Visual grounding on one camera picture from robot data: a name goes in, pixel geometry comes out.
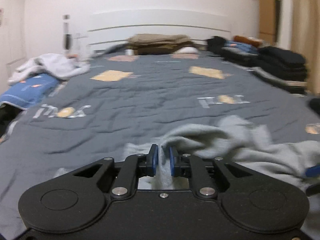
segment blue folded garment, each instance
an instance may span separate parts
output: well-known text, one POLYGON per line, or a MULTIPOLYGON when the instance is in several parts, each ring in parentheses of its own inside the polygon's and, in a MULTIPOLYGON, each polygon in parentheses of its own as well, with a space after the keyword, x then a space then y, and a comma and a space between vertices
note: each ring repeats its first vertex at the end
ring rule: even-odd
POLYGON ((22 110, 41 102, 58 84, 58 80, 48 74, 39 74, 23 80, 0 96, 0 104, 6 103, 22 110))
POLYGON ((241 43, 236 41, 227 41, 224 46, 230 47, 230 48, 238 48, 244 52, 251 53, 251 54, 258 54, 258 50, 256 47, 246 43, 241 43))

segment blue pillow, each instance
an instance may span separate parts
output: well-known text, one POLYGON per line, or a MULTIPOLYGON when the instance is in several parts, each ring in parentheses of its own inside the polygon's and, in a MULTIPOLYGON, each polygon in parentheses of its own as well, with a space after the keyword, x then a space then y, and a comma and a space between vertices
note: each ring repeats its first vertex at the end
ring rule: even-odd
POLYGON ((58 80, 48 74, 39 74, 20 81, 0 96, 0 104, 6 103, 22 110, 41 102, 58 84, 58 80))

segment headboard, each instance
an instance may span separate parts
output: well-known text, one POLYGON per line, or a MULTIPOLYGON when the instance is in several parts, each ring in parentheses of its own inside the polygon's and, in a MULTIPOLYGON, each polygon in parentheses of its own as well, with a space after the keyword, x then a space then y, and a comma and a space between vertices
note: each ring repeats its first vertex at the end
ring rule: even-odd
POLYGON ((138 33, 186 34, 200 44, 214 35, 232 36, 227 16, 164 9, 105 12, 90 16, 90 52, 125 43, 138 33))

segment curtain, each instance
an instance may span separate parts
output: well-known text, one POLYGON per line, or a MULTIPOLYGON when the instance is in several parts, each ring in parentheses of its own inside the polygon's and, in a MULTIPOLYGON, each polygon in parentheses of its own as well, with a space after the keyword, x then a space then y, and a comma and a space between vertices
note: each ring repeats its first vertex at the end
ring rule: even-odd
POLYGON ((308 89, 320 94, 320 0, 293 0, 291 50, 307 60, 308 89))

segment metal rivet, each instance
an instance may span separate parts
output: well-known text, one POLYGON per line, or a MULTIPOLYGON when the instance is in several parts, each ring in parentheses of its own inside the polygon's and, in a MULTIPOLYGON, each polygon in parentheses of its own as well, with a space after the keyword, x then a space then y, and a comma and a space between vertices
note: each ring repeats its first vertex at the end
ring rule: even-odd
POLYGON ((112 190, 112 193, 115 195, 121 196, 121 195, 128 193, 128 190, 125 187, 115 187, 112 190))
POLYGON ((161 194, 159 195, 159 197, 161 197, 161 198, 167 198, 167 197, 169 197, 169 194, 168 194, 168 193, 161 193, 161 194))
POLYGON ((205 196, 211 196, 216 193, 216 191, 212 187, 203 187, 201 190, 199 190, 199 192, 205 196))

